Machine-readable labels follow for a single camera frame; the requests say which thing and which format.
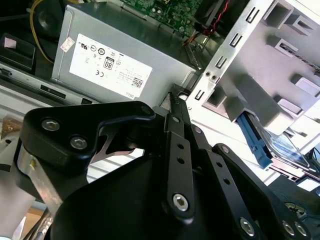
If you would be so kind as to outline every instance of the cable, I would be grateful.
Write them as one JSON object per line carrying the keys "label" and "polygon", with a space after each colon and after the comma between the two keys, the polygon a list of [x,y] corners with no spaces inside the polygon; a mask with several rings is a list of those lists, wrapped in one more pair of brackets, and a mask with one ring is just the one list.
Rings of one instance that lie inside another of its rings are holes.
{"label": "cable", "polygon": [[193,34],[191,37],[189,37],[188,39],[186,39],[183,43],[182,46],[186,46],[187,44],[192,43],[197,37],[199,37],[201,34],[203,35],[212,35],[216,32],[217,27],[218,27],[218,23],[220,22],[223,14],[227,11],[228,6],[229,6],[230,0],[226,0],[224,7],[222,9],[222,11],[219,13],[218,17],[216,18],[215,22],[211,25],[212,29],[206,29],[204,26],[201,26],[203,28],[202,32],[197,32],[195,34]]}
{"label": "cable", "polygon": [[[37,45],[37,47],[39,48],[41,54],[43,55],[43,57],[48,61],[50,62],[51,64],[54,64],[54,60],[51,59],[47,53],[43,50],[42,46],[41,46],[41,43],[39,42],[39,39],[38,39],[38,36],[37,36],[37,33],[36,33],[36,30],[35,30],[35,25],[34,25],[34,13],[35,13],[35,9],[36,7],[42,3],[44,0],[35,0],[34,3],[32,4],[32,7],[30,9],[30,27],[31,27],[31,32],[32,32],[32,35],[33,35],[33,38],[34,38],[34,41],[35,41],[35,44]],[[67,0],[68,2],[70,3],[73,3],[73,4],[79,4],[76,0]]]}
{"label": "cable", "polygon": [[36,224],[30,229],[30,231],[25,235],[25,237],[23,238],[23,240],[31,240],[34,235],[36,234],[37,230],[39,229],[39,226],[41,224],[41,222],[48,216],[49,210],[48,208],[46,208],[42,214],[42,216],[40,217],[40,219],[36,222]]}

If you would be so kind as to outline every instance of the metal plate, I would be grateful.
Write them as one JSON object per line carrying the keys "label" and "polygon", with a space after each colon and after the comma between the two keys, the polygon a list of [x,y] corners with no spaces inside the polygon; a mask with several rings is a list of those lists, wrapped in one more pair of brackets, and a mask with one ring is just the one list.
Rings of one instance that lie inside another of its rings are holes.
{"label": "metal plate", "polygon": [[[68,6],[59,46],[68,37],[75,41],[78,34],[153,68],[140,97],[135,98],[150,107],[161,103],[171,84],[187,85],[197,71],[181,46],[180,38],[111,2]],[[75,45],[67,53],[58,48],[52,80],[99,102],[129,101],[125,96],[70,73]]]}
{"label": "metal plate", "polygon": [[204,74],[199,78],[186,103],[189,109],[202,106],[213,93],[240,49],[264,16],[273,0],[251,0],[218,48]]}

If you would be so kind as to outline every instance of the green circuit board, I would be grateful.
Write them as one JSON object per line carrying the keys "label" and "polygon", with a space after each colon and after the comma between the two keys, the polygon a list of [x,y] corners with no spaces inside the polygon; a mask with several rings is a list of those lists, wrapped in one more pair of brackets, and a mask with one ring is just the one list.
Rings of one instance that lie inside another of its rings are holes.
{"label": "green circuit board", "polygon": [[201,0],[121,1],[187,37],[194,32],[193,19],[201,3]]}

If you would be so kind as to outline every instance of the slot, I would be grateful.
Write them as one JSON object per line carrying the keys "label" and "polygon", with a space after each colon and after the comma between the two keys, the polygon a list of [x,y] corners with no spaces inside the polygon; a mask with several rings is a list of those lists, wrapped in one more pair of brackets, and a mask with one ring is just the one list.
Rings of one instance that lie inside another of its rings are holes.
{"label": "slot", "polygon": [[304,111],[301,109],[301,107],[294,105],[292,102],[289,102],[288,100],[281,98],[278,101],[278,105],[282,107],[286,112],[289,114],[299,117]]}
{"label": "slot", "polygon": [[280,29],[293,12],[294,7],[289,3],[285,1],[276,1],[276,3],[273,5],[273,8],[271,7],[268,14],[265,15],[263,19],[268,26]]}
{"label": "slot", "polygon": [[310,36],[312,31],[317,28],[315,24],[307,20],[305,17],[295,14],[292,14],[285,23],[297,33],[304,36]]}
{"label": "slot", "polygon": [[221,86],[217,86],[207,102],[213,105],[215,108],[218,108],[224,103],[226,99],[227,95],[224,89]]}
{"label": "slot", "polygon": [[92,101],[82,98],[81,105],[92,104]]}
{"label": "slot", "polygon": [[305,132],[298,132],[298,134],[304,138],[306,138],[308,136],[308,134],[306,134]]}
{"label": "slot", "polygon": [[224,56],[221,56],[219,60],[216,62],[215,67],[218,69],[221,69],[226,63],[226,61],[227,61],[227,58],[226,57],[224,58]]}
{"label": "slot", "polygon": [[45,91],[45,92],[49,93],[49,94],[55,95],[55,96],[57,96],[59,98],[66,99],[66,95],[65,94],[63,94],[61,92],[58,92],[56,90],[53,90],[52,88],[49,88],[47,86],[41,85],[40,89],[42,91]]}
{"label": "slot", "polygon": [[320,96],[320,86],[301,75],[295,75],[291,82],[315,98]]}
{"label": "slot", "polygon": [[237,33],[237,34],[233,37],[232,41],[230,42],[230,46],[235,48],[235,47],[238,45],[238,43],[240,42],[241,39],[242,39],[242,35],[240,35],[239,33]]}
{"label": "slot", "polygon": [[277,49],[280,53],[292,58],[294,55],[288,52],[285,48],[289,48],[292,52],[297,52],[298,48],[284,40],[283,38],[277,37],[275,35],[271,35],[267,39],[268,45]]}
{"label": "slot", "polygon": [[254,8],[251,10],[251,12],[250,12],[250,14],[248,15],[248,17],[246,18],[246,21],[251,24],[251,23],[255,20],[255,18],[256,18],[256,16],[258,15],[259,12],[260,12],[260,10],[257,9],[256,7],[254,7]]}
{"label": "slot", "polygon": [[202,96],[205,94],[205,92],[204,91],[202,91],[202,90],[199,90],[199,92],[198,92],[198,94],[195,96],[195,98],[194,99],[196,99],[196,100],[200,100],[201,98],[202,98]]}

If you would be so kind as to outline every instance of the warning sticker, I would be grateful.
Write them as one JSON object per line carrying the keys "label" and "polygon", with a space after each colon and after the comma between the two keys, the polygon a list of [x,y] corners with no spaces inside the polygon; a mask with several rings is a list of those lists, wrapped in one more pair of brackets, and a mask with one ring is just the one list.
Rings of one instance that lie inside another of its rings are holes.
{"label": "warning sticker", "polygon": [[75,41],[72,40],[71,37],[68,37],[64,43],[61,45],[61,49],[66,53],[69,51],[69,49],[73,46],[73,44],[75,43]]}
{"label": "warning sticker", "polygon": [[70,73],[129,99],[140,97],[152,68],[82,34],[78,35]]}

